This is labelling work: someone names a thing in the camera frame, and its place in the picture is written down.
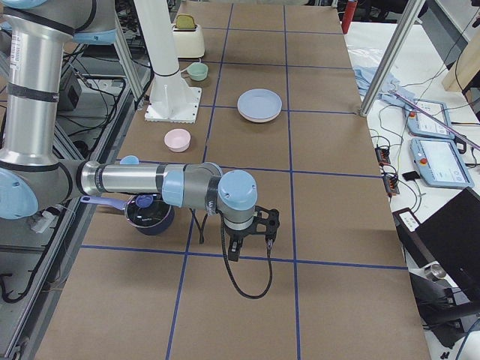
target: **white pole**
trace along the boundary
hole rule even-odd
[[[195,122],[201,88],[190,88],[179,71],[167,0],[134,0],[155,72],[146,120]]]

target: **blue tape line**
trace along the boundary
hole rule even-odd
[[[241,32],[280,32],[280,33],[292,33],[292,34],[318,34],[318,35],[341,35],[344,36],[341,32],[327,32],[327,31],[292,31],[292,30],[264,30],[256,28],[218,28],[218,27],[202,27],[202,29],[211,29],[211,30],[236,30]]]
[[[295,222],[295,197],[293,190],[293,149],[292,149],[292,122],[290,120],[290,83],[288,73],[288,47],[287,47],[287,12],[283,6],[283,39],[285,42],[285,76],[286,76],[286,117],[288,120],[288,149],[289,149],[289,174],[290,174],[290,206],[292,209],[292,246],[293,246],[293,286],[295,295],[295,330],[297,343],[297,360],[302,359],[302,337],[300,332],[300,304],[299,304],[299,275],[297,269],[297,244]]]
[[[230,6],[230,14],[229,14],[229,18],[228,18],[228,27],[230,27],[230,21],[232,19],[232,12],[233,12],[233,4]],[[228,29],[226,30],[225,41],[223,42],[223,52],[222,52],[222,58],[221,58],[222,61],[224,60],[224,56],[225,56],[225,48],[226,48],[226,45],[227,45],[227,38],[228,38]],[[220,64],[220,68],[218,69],[217,85],[215,86],[215,96],[214,96],[214,101],[213,101],[213,107],[211,109],[211,114],[210,114],[210,122],[208,124],[208,131],[207,131],[207,137],[206,137],[206,141],[205,141],[205,148],[203,150],[202,162],[205,162],[205,159],[206,159],[207,144],[209,142],[210,132],[212,130],[212,120],[213,120],[213,115],[214,115],[214,112],[215,112],[215,101],[217,100],[218,85],[220,83],[221,71],[222,71],[222,64]],[[190,222],[190,229],[189,229],[189,233],[188,233],[187,247],[185,248],[183,267],[181,269],[180,284],[178,285],[177,299],[176,299],[176,302],[175,302],[175,310],[173,311],[172,326],[171,326],[171,329],[170,329],[168,347],[167,347],[166,355],[165,355],[166,360],[170,359],[170,353],[171,353],[172,342],[173,342],[173,335],[175,333],[176,319],[177,319],[177,314],[178,314],[179,305],[180,305],[180,297],[182,296],[183,280],[184,280],[184,276],[185,276],[185,269],[187,267],[188,250],[190,248],[190,241],[191,241],[193,228],[194,228],[194,218],[192,217],[192,220]]]
[[[296,260],[298,264],[325,265],[325,266],[343,266],[350,268],[368,268],[383,270],[408,270],[406,266],[395,265],[375,265],[375,264],[357,264],[354,262],[332,262],[332,261],[316,261],[316,260]]]
[[[285,67],[285,64],[263,64],[256,62],[236,62],[236,61],[204,61],[206,64],[225,64],[225,65],[256,65],[256,66],[278,66]],[[313,68],[313,69],[333,69],[333,70],[348,70],[351,71],[351,67],[344,66],[322,66],[322,65],[288,65],[290,68]]]
[[[104,246],[104,245],[80,245],[82,249],[96,249],[96,250],[114,250],[114,251],[132,251],[138,253],[154,253],[154,254],[168,254],[168,255],[185,255],[184,251],[175,250],[160,250],[160,249],[145,249],[142,247],[120,247],[120,246]]]
[[[157,161],[150,160],[140,160],[140,163],[144,164],[179,164],[179,163],[159,163]],[[277,173],[293,173],[293,174],[309,174],[309,175],[324,175],[324,176],[346,176],[352,178],[368,178],[368,179],[381,179],[381,175],[367,175],[367,174],[348,174],[343,172],[325,172],[325,171],[308,171],[308,170],[290,170],[290,169],[268,169],[262,167],[237,167],[230,165],[219,165],[223,169],[234,169],[234,170],[252,170],[252,171],[268,171],[268,172],[277,172]]]
[[[105,246],[105,245],[91,245],[83,244],[80,246],[82,249],[93,249],[93,250],[111,250],[111,251],[130,251],[138,253],[150,253],[150,254],[167,254],[167,255],[185,255],[192,257],[223,257],[221,253],[199,253],[192,251],[178,251],[178,250],[160,250],[160,249],[148,249],[144,247],[120,247],[120,246]],[[267,261],[268,259],[264,256],[240,256],[240,259],[243,260],[258,260],[258,261]],[[320,261],[320,260],[306,260],[306,259],[282,259],[280,257],[270,258],[272,262],[276,263],[298,263],[298,264],[308,264],[308,265],[322,265],[322,266],[346,266],[350,268],[369,268],[369,269],[384,269],[384,270],[408,270],[406,266],[395,266],[395,265],[375,265],[375,264],[360,264],[356,262],[332,262],[332,261]]]
[[[175,334],[177,314],[179,313],[180,298],[182,297],[183,280],[185,279],[185,269],[187,268],[188,248],[190,247],[190,240],[192,237],[193,229],[194,229],[194,219],[192,218],[192,220],[190,221],[190,229],[188,230],[188,240],[187,240],[187,245],[185,247],[183,263],[181,264],[180,283],[178,284],[177,297],[175,299],[175,308],[173,310],[172,325],[170,326],[170,335],[168,337],[168,346],[166,348],[165,360],[170,359],[170,353],[172,352],[173,335]]]
[[[229,15],[229,18],[228,18],[228,24],[227,24],[227,29],[226,29],[226,33],[225,33],[225,40],[223,41],[222,57],[220,59],[220,67],[218,68],[217,84],[215,85],[215,93],[214,93],[214,97],[213,97],[213,104],[212,104],[212,107],[211,107],[210,122],[208,123],[207,137],[206,137],[206,141],[205,141],[205,148],[203,150],[202,162],[205,162],[206,157],[207,157],[210,133],[212,132],[213,116],[215,114],[215,106],[217,104],[218,86],[220,85],[222,68],[224,66],[225,50],[227,48],[228,32],[229,32],[229,28],[230,28],[230,22],[232,21],[232,12],[233,12],[233,4],[230,7],[230,15]]]
[[[218,109],[237,109],[237,106],[228,106],[228,105],[200,105],[200,107],[215,107]],[[334,110],[294,110],[290,109],[291,113],[314,113],[314,114],[332,114],[332,115],[356,115],[353,111],[334,111]]]

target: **white container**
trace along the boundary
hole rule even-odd
[[[173,40],[180,59],[195,59],[205,55],[205,41],[202,27],[196,25],[195,30],[178,30],[172,24]]]
[[[184,152],[190,146],[191,135],[185,129],[173,129],[165,134],[163,141],[172,152]]]

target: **blue joint cap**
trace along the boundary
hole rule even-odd
[[[73,41],[88,45],[111,45],[115,43],[116,30],[107,30],[99,32],[77,32],[73,36]]]
[[[162,199],[165,203],[182,206],[185,175],[183,170],[170,170],[163,177]]]
[[[31,9],[42,5],[47,0],[1,0],[3,5],[14,9]]]
[[[0,218],[20,219],[37,210],[38,201],[32,189],[13,172],[0,168]]]
[[[218,183],[218,195],[229,208],[244,211],[257,203],[257,183],[243,170],[233,170],[222,176]]]

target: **blue lid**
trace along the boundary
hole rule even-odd
[[[239,211],[251,209],[257,202],[257,183],[243,170],[233,170],[222,176],[218,195],[229,208]]]
[[[139,195],[135,198],[135,203],[139,208],[148,208],[153,203],[153,195]]]
[[[127,155],[120,160],[121,165],[138,165],[140,160],[135,155]]]

